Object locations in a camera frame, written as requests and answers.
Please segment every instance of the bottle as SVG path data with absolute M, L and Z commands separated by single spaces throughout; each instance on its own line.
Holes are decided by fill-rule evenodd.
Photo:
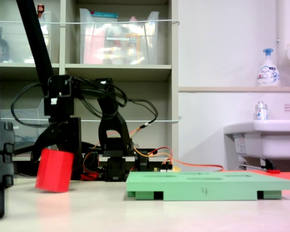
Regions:
M 277 66 L 271 60 L 273 49 L 266 48 L 265 61 L 263 62 L 257 78 L 257 86 L 280 86 L 280 75 Z
M 132 16 L 129 22 L 137 22 L 135 16 Z M 129 39 L 128 41 L 128 49 L 127 49 L 127 58 L 129 64 L 140 64 L 142 61 L 141 54 L 140 54 L 140 44 L 141 44 L 141 37 L 137 33 L 135 33 L 137 28 L 137 23 L 130 23 L 129 24 L 129 33 L 126 35 L 126 38 Z
M 2 38 L 2 27 L 0 27 L 0 62 L 10 59 L 10 49 L 8 43 Z
M 256 120 L 268 120 L 267 105 L 259 101 L 256 105 Z
M 40 23 L 41 23 L 41 17 L 44 11 L 45 11 L 45 6 L 43 4 L 38 4 L 37 15 L 38 15 Z M 41 24 L 41 30 L 42 30 L 42 34 L 43 34 L 44 41 L 46 44 L 46 48 L 49 51 L 49 30 L 48 30 L 47 24 L 45 24 L 45 20 L 43 20 L 42 22 L 43 23 Z
M 39 18 L 39 20 L 41 19 L 42 14 L 43 14 L 44 11 L 45 11 L 44 5 L 43 4 L 38 4 L 37 12 L 38 12 L 38 18 Z

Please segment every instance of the white sink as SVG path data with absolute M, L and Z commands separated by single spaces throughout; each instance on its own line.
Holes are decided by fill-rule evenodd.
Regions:
M 290 120 L 255 120 L 226 126 L 240 156 L 290 160 Z

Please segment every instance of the soap dispenser bottle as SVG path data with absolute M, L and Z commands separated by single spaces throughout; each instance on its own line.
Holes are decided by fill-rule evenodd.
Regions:
M 259 71 L 257 86 L 280 86 L 280 75 L 277 66 L 271 59 L 273 49 L 266 48 L 263 52 L 265 53 L 265 60 Z

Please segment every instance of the green board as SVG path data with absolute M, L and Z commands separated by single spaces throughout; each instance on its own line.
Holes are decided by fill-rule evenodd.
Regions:
M 252 172 L 131 172 L 126 185 L 136 200 L 257 200 L 281 199 L 290 180 Z

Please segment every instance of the shelf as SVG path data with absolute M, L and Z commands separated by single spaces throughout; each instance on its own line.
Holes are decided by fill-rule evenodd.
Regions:
M 59 74 L 59 64 L 52 64 L 54 75 Z M 0 63 L 0 80 L 37 81 L 35 64 Z
M 172 70 L 171 65 L 66 64 L 65 67 L 69 75 L 114 81 L 166 81 Z
M 113 4 L 113 5 L 164 5 L 168 0 L 76 0 L 86 4 Z
M 100 162 L 107 162 L 109 157 L 99 157 Z M 125 157 L 126 162 L 134 162 L 134 157 Z M 149 158 L 150 162 L 163 162 L 167 157 L 151 157 Z M 30 156 L 13 156 L 13 161 L 30 161 Z
M 290 92 L 290 87 L 179 87 L 179 92 Z

